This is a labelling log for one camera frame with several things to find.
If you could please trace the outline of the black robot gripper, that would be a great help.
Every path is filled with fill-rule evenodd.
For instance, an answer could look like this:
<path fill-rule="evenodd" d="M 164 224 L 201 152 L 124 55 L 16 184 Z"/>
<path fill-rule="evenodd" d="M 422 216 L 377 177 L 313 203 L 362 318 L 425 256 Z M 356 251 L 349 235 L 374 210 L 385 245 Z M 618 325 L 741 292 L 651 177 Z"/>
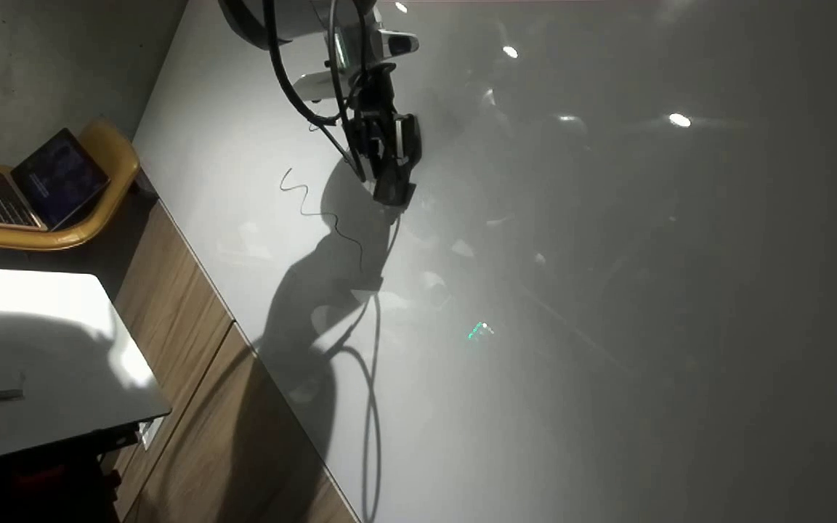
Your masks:
<path fill-rule="evenodd" d="M 385 160 L 394 152 L 391 70 L 372 67 L 359 74 L 349 93 L 349 109 L 353 110 L 349 120 L 353 152 L 368 160 Z"/>

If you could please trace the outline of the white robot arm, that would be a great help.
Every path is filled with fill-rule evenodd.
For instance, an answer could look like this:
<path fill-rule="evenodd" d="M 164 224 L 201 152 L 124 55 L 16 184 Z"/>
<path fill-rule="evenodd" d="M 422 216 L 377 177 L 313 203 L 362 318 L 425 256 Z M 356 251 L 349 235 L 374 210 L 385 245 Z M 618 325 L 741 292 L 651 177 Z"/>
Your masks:
<path fill-rule="evenodd" d="M 417 49 L 410 32 L 381 23 L 377 0 L 218 0 L 227 26 L 269 58 L 291 109 L 317 128 L 342 125 L 359 158 L 422 154 L 416 115 L 394 109 L 391 70 Z M 300 39 L 324 45 L 324 64 L 300 78 L 286 75 L 281 49 Z"/>

